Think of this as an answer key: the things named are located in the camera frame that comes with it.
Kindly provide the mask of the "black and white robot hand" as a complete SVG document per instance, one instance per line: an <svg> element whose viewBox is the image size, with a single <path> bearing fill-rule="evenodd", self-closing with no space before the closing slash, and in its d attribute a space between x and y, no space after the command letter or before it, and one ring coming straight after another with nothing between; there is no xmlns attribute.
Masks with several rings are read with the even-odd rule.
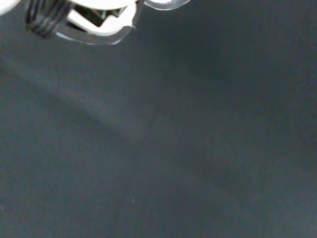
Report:
<svg viewBox="0 0 317 238"><path fill-rule="evenodd" d="M5 15L24 5L27 31L42 38L60 37L87 45L115 45L134 27L141 0L2 0Z"/></svg>

